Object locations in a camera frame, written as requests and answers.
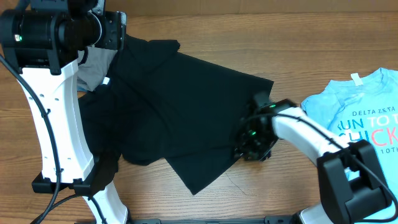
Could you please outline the black t-shirt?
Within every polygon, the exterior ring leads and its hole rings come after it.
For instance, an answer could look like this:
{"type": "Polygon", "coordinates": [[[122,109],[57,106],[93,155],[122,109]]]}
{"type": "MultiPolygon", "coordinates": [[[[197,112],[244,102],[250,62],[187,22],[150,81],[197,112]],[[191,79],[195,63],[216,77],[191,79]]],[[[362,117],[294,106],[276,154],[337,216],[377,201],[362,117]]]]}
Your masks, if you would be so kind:
{"type": "Polygon", "coordinates": [[[78,102],[92,154],[140,165],[164,158],[192,194],[235,162],[234,135],[248,101],[273,81],[179,51],[176,40],[127,37],[109,83],[78,102]]]}

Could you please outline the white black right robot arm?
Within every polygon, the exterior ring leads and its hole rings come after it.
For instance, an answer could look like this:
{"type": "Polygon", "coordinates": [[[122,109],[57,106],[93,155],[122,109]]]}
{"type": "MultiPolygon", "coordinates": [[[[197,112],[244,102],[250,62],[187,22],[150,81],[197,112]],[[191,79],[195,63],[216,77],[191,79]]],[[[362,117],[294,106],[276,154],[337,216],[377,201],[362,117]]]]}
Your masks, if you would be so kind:
{"type": "Polygon", "coordinates": [[[280,140],[305,154],[317,168],[320,203],[289,218],[289,223],[388,223],[370,216],[397,198],[388,187],[373,146],[344,140],[310,119],[289,99],[270,102],[264,92],[248,101],[235,134],[234,156],[264,161],[280,140]]]}

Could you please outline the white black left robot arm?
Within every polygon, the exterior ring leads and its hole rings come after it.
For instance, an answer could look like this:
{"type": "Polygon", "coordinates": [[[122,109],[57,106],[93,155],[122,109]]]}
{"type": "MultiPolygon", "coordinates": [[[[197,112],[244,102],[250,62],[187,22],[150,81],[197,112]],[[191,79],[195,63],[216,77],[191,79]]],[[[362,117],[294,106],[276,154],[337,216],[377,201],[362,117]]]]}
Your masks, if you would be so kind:
{"type": "Polygon", "coordinates": [[[127,17],[104,1],[21,1],[1,14],[1,62],[21,85],[34,119],[42,171],[33,191],[50,194],[47,210],[69,188],[83,197],[96,223],[131,223],[113,179],[118,161],[93,155],[86,143],[77,97],[79,52],[89,46],[121,50],[127,17]]]}

